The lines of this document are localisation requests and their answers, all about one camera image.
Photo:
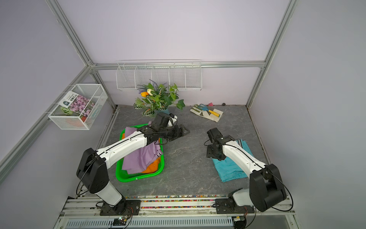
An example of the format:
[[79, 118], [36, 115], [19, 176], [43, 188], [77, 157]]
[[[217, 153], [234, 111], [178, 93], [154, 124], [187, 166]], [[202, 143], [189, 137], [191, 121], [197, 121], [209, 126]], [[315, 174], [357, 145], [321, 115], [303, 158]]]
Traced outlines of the teal striped pants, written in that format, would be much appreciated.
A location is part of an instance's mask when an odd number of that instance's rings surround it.
[[222, 161], [212, 158], [212, 161], [222, 182], [248, 177], [248, 175], [229, 157]]

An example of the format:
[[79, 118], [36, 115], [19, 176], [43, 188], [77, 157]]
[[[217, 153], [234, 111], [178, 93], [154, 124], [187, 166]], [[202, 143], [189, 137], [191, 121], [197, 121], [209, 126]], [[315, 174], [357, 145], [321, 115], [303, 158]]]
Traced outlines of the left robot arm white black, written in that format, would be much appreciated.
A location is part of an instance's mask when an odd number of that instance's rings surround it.
[[140, 201], [127, 201], [110, 182], [110, 167], [132, 152], [160, 139], [171, 142], [189, 133], [184, 125], [177, 123], [176, 115], [159, 113], [151, 124], [138, 128], [123, 140], [98, 150], [85, 150], [76, 176], [91, 194], [102, 200], [100, 215], [134, 216], [138, 215], [140, 210]]

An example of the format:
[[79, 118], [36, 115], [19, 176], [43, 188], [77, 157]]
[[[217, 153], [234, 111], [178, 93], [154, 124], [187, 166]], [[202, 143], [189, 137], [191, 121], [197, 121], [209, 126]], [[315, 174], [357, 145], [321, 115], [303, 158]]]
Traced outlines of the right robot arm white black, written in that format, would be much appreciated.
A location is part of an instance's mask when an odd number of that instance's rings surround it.
[[207, 146], [207, 158], [224, 161], [231, 159], [249, 178], [249, 188], [237, 189], [227, 198], [216, 199], [213, 207], [218, 214], [248, 214], [251, 212], [265, 212], [275, 209], [281, 212], [291, 211], [294, 207], [293, 197], [291, 207], [287, 210], [279, 209], [276, 205], [287, 199], [289, 189], [282, 181], [280, 171], [274, 164], [256, 159], [248, 153], [239, 140], [230, 135], [222, 135], [217, 128], [207, 132], [211, 144]]

